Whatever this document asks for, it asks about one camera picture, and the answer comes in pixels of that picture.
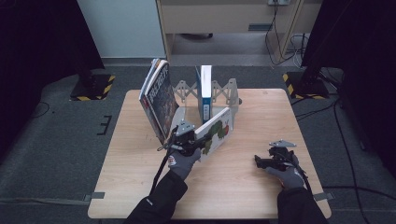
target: yellow and black hazard tape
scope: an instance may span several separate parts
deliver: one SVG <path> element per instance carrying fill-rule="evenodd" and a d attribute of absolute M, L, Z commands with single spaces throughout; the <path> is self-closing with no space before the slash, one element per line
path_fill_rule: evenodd
<path fill-rule="evenodd" d="M 73 101 L 104 100 L 104 99 L 106 99 L 108 92 L 110 91 L 115 78 L 116 78 L 116 76 L 112 76 L 112 75 L 108 77 L 108 81 L 106 82 L 106 85 L 104 86 L 104 90 L 103 90 L 102 94 L 100 94 L 100 95 L 79 95 L 79 96 L 72 97 L 71 100 L 73 100 Z"/>
<path fill-rule="evenodd" d="M 292 99 L 326 99 L 327 97 L 319 94 L 298 94 L 295 92 L 288 74 L 283 74 L 283 80 L 288 88 L 289 95 Z"/>

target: floor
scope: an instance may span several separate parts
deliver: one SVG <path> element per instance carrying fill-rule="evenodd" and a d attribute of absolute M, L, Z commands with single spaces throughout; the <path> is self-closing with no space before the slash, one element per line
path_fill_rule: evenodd
<path fill-rule="evenodd" d="M 280 76 L 285 71 L 303 70 L 299 65 L 301 43 L 302 35 L 296 35 L 294 46 L 290 44 L 290 53 L 285 56 L 290 59 L 275 65 L 265 45 L 265 33 L 214 34 L 211 38 L 177 35 L 170 64 L 178 77 L 183 77 L 191 66 L 212 64 L 224 76 L 237 75 L 245 87 L 286 89 Z M 103 136 L 97 135 L 103 131 L 99 124 L 107 121 L 106 115 L 117 120 L 125 91 L 141 85 L 148 62 L 107 63 L 107 71 L 115 74 L 116 80 L 104 101 L 68 101 L 77 77 L 65 78 L 43 90 L 43 103 L 37 106 L 34 118 L 0 167 L 0 223 L 122 223 L 119 219 L 89 218 L 86 203 L 60 206 L 59 200 L 54 205 L 13 199 L 57 198 L 75 202 L 93 192 L 115 121 Z M 233 73 L 233 66 L 238 66 L 240 72 Z M 322 72 L 342 80 L 343 72 L 336 68 Z M 396 180 L 381 166 L 375 153 L 361 150 L 353 125 L 336 103 L 336 89 L 328 83 L 326 87 L 332 93 L 329 99 L 290 99 L 290 104 L 322 187 L 335 195 L 329 201 L 332 209 L 329 223 L 392 223 L 396 220 Z"/>

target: book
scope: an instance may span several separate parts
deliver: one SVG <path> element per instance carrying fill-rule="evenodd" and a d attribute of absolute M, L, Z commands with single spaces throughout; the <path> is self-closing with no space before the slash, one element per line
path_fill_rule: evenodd
<path fill-rule="evenodd" d="M 171 85 L 169 62 L 154 59 L 139 94 L 148 120 L 161 144 L 165 143 L 179 108 Z"/>
<path fill-rule="evenodd" d="M 198 109 L 202 124 L 212 118 L 212 65 L 201 65 L 196 70 Z"/>
<path fill-rule="evenodd" d="M 203 138 L 207 133 L 211 139 L 205 142 L 205 148 L 201 148 L 201 161 L 205 161 L 233 132 L 233 116 L 230 107 L 223 108 L 212 119 L 197 128 L 195 139 Z"/>

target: gray glove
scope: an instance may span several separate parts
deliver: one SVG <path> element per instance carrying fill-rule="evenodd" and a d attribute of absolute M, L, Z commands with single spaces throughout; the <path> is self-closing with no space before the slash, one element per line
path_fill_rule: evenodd
<path fill-rule="evenodd" d="M 178 150 L 171 152 L 168 157 L 168 167 L 183 180 L 189 175 L 192 166 L 201 158 L 201 149 L 197 148 L 189 157 L 181 155 Z"/>
<path fill-rule="evenodd" d="M 295 155 L 293 157 L 293 162 L 298 165 L 298 159 Z M 276 176 L 282 186 L 285 189 L 295 189 L 295 188 L 303 188 L 304 187 L 304 180 L 303 177 L 298 173 L 297 168 L 295 167 L 288 167 L 286 171 L 279 171 L 272 167 L 265 168 L 265 171 L 270 174 Z"/>

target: open book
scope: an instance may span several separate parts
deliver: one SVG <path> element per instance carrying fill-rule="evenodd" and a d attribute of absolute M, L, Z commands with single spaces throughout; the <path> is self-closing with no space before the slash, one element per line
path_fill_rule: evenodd
<path fill-rule="evenodd" d="M 223 108 L 212 119 L 195 131 L 195 139 L 203 138 L 207 133 L 211 140 L 205 142 L 202 149 L 201 161 L 206 160 L 233 132 L 233 116 L 230 107 Z"/>
<path fill-rule="evenodd" d="M 171 79 L 169 62 L 154 59 L 139 94 L 140 104 L 156 136 L 163 145 L 167 139 L 173 117 L 178 109 Z"/>

